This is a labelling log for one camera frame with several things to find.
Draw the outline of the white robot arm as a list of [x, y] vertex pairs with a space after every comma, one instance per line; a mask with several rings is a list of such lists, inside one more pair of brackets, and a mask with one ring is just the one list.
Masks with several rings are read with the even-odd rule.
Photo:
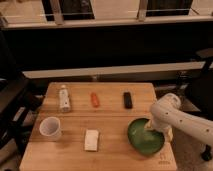
[[145, 124], [146, 130], [156, 130], [171, 139], [171, 127], [175, 127], [199, 141], [213, 146], [213, 121], [190, 115], [180, 110], [181, 100], [167, 93], [150, 107], [152, 118]]

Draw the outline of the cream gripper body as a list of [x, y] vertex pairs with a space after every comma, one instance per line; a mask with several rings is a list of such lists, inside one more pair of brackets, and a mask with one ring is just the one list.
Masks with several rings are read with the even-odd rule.
[[[148, 121], [148, 122], [145, 124], [144, 128], [145, 128], [146, 130], [153, 130], [153, 127], [151, 126], [151, 121]], [[164, 132], [163, 132], [163, 135], [164, 135], [165, 140], [166, 140], [167, 142], [171, 142], [171, 141], [173, 140], [173, 131], [172, 131], [172, 128], [169, 128], [167, 131], [164, 131]]]

